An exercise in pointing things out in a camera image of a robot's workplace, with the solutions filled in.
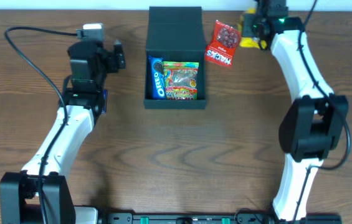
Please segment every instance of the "wooden tabletop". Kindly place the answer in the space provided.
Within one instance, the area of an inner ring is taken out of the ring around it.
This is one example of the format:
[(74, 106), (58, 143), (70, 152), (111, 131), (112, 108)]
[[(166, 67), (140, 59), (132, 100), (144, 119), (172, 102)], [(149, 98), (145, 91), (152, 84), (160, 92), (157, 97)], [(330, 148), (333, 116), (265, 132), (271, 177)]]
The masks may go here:
[[(235, 24), (239, 15), (203, 12), (207, 43), (216, 19)], [(5, 29), (74, 32), (89, 22), (104, 23), (108, 47), (122, 41), (127, 69), (106, 80), (108, 113), (87, 136), (67, 180), (74, 204), (140, 213), (267, 209), (284, 163), (278, 127), (291, 104), (276, 59), (270, 52), (238, 48), (232, 68), (207, 63), (205, 110), (145, 110), (147, 11), (0, 11), (0, 179), (35, 154), (54, 122), (58, 100), (4, 40)], [(352, 12), (315, 12), (307, 31), (325, 80), (348, 97), (352, 134)], [(75, 38), (33, 31), (11, 37), (61, 86), (70, 74), (66, 50)], [(325, 164), (343, 155), (345, 139), (343, 134)], [(352, 153), (341, 169), (319, 171), (307, 210), (338, 212), (344, 223), (352, 223)]]

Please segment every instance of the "blue oreo package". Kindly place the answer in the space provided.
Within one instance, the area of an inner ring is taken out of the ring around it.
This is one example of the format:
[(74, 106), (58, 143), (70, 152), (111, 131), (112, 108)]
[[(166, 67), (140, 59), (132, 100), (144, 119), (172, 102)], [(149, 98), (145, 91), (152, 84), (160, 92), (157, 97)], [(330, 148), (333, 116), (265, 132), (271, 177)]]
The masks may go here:
[(165, 100), (166, 91), (163, 79), (163, 62), (162, 58), (148, 56), (151, 64), (152, 75), (152, 99)]

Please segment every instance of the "white background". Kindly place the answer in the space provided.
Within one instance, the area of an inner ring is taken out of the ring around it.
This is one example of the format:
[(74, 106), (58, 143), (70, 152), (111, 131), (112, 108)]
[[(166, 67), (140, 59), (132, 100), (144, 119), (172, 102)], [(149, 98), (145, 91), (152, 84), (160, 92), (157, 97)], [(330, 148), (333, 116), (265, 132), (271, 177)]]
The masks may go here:
[[(307, 11), (313, 0), (287, 0), (290, 10)], [(0, 0), (0, 9), (137, 9), (149, 6), (202, 6), (204, 10), (242, 11), (254, 0)], [(352, 0), (318, 0), (317, 11), (352, 11)]]

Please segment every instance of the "open box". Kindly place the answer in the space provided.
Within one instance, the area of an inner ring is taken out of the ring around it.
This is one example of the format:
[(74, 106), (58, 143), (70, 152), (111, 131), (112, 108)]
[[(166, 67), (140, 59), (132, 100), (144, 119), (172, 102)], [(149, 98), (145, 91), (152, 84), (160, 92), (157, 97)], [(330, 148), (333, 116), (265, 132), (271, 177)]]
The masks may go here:
[[(150, 7), (146, 40), (145, 109), (204, 109), (205, 49), (201, 7)], [(199, 62), (197, 100), (153, 100), (148, 55), (161, 57), (163, 61)]]

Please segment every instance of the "black box lid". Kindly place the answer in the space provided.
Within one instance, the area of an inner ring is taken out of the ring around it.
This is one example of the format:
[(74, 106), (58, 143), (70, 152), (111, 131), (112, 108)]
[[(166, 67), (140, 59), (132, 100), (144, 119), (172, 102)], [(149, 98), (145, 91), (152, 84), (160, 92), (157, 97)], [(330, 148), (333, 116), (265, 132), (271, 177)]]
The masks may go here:
[(201, 7), (150, 7), (147, 50), (205, 52)]

